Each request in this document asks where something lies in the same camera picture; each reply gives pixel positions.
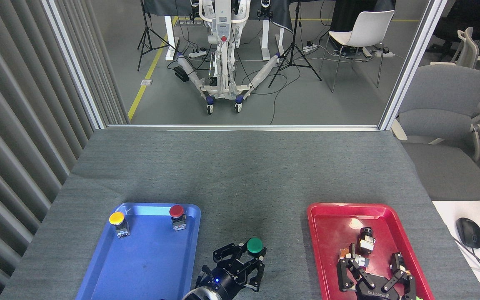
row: power adapter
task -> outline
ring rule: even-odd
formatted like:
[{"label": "power adapter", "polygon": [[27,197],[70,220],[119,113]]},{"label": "power adapter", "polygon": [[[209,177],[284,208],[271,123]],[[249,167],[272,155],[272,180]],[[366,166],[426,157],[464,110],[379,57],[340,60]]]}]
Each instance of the power adapter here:
[{"label": "power adapter", "polygon": [[173,68],[173,70],[175,71],[175,76],[179,77],[179,79],[181,79],[183,82],[188,81],[188,75],[186,74],[185,69],[183,69],[181,66],[177,66]]}]

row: gray carpet surface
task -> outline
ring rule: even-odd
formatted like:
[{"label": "gray carpet surface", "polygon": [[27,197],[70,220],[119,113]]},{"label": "gray carpet surface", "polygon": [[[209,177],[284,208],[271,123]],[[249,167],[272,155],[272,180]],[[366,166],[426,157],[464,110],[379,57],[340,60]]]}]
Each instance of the gray carpet surface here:
[{"label": "gray carpet surface", "polygon": [[74,299],[110,211],[125,202],[200,207],[193,282],[213,250],[260,237],[265,275],[259,293],[236,297],[246,300],[320,299],[311,203],[384,203],[398,213],[435,298],[480,299],[478,281],[389,132],[112,127],[92,136],[1,299]]}]

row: chair backrest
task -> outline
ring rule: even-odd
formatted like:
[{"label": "chair backrest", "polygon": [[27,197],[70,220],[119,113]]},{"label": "chair backrest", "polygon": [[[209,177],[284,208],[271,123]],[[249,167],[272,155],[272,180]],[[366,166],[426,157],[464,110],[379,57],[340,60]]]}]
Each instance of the chair backrest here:
[{"label": "chair backrest", "polygon": [[393,16],[394,10],[361,12],[355,21],[347,45],[364,47],[382,42]]},{"label": "chair backrest", "polygon": [[473,27],[468,27],[465,31],[457,30],[457,32],[462,49],[456,64],[457,66],[475,69],[479,57],[479,47],[472,39]]},{"label": "chair backrest", "polygon": [[480,70],[433,65],[416,70],[399,122],[407,135],[457,139],[471,131],[480,101]]}]

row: white metal frame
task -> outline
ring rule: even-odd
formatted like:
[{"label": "white metal frame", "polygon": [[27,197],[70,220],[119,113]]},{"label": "white metal frame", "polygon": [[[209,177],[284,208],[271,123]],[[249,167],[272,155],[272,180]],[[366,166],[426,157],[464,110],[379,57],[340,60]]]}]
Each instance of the white metal frame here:
[{"label": "white metal frame", "polygon": [[398,115],[397,112],[400,109],[401,102],[405,97],[406,91],[408,90],[416,69],[421,61],[421,57],[433,35],[436,23],[438,23],[438,19],[440,19],[447,2],[448,0],[429,1],[429,4],[425,9],[425,14],[418,26],[410,51],[403,64],[403,69],[400,72],[400,76],[396,81],[392,94],[390,95],[388,105],[383,113],[381,121],[379,122],[379,130],[390,129],[392,122],[394,122],[394,119]]}]

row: gray floor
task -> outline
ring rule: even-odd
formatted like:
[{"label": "gray floor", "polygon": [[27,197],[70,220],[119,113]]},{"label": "gray floor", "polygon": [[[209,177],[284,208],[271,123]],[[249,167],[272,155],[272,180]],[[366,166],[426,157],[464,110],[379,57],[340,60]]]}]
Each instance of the gray floor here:
[{"label": "gray floor", "polygon": [[[152,74],[153,84],[145,90],[141,97],[132,123],[135,125],[264,125],[269,124],[273,119],[275,125],[377,124],[400,73],[403,64],[402,57],[406,56],[410,47],[418,25],[417,19],[420,18],[425,3],[426,1],[421,0],[412,2],[412,4],[398,4],[396,7],[395,21],[388,29],[385,45],[390,47],[390,51],[401,57],[385,57],[379,89],[375,87],[379,59],[375,58],[366,63],[355,63],[353,69],[350,68],[349,63],[341,65],[335,93],[330,92],[328,84],[332,84],[336,62],[326,61],[320,72],[322,82],[308,68],[301,68],[298,71],[296,67],[290,67],[281,72],[286,78],[278,76],[271,88],[268,88],[270,79],[267,79],[257,90],[257,93],[278,91],[286,81],[290,83],[301,72],[299,78],[279,93],[278,97],[276,97],[276,93],[252,95],[246,99],[240,114],[234,112],[234,101],[217,100],[215,113],[208,116],[205,110],[206,103],[194,86],[189,82],[181,82],[173,71],[166,68],[168,63],[164,60],[164,51]],[[140,82],[145,77],[157,51],[143,57],[141,70],[137,72],[139,51],[136,46],[143,30],[138,1],[92,0],[92,4],[103,29],[103,38],[125,108],[129,110],[140,89]],[[323,18],[329,18],[332,15],[333,7],[334,2],[332,1],[304,2],[302,4],[300,16],[303,19],[302,30],[299,30],[297,38],[299,44],[301,44],[301,40],[304,44],[307,40],[318,42],[320,33],[325,28],[319,21],[320,14]],[[248,44],[244,44],[238,49],[237,57],[242,58],[247,74],[259,70],[265,64],[263,61],[258,61],[261,59],[258,41],[258,37],[261,36],[261,27],[261,22],[250,20],[244,28],[242,42],[248,42]],[[153,28],[160,36],[164,36],[164,19],[153,17]],[[181,39],[181,49],[187,45],[183,34],[185,38],[197,43],[198,46],[208,47],[208,44],[205,45],[205,27],[184,27],[182,32],[179,27],[175,27],[174,31],[175,35]],[[271,53],[277,51],[275,40],[272,38],[276,33],[278,33],[278,28],[271,25],[269,40]],[[291,37],[290,33],[285,33],[285,47],[290,43]],[[155,46],[159,45],[157,37],[153,37],[152,42]],[[308,56],[309,59],[312,58],[310,62],[316,71],[320,68],[321,59],[319,58],[323,55],[322,51],[319,49]],[[194,64],[199,65],[199,61],[194,61]],[[202,68],[208,68],[208,63],[203,63]],[[242,65],[237,63],[236,82],[245,78],[245,72]],[[203,78],[208,76],[206,71],[199,71],[198,74]]]}]

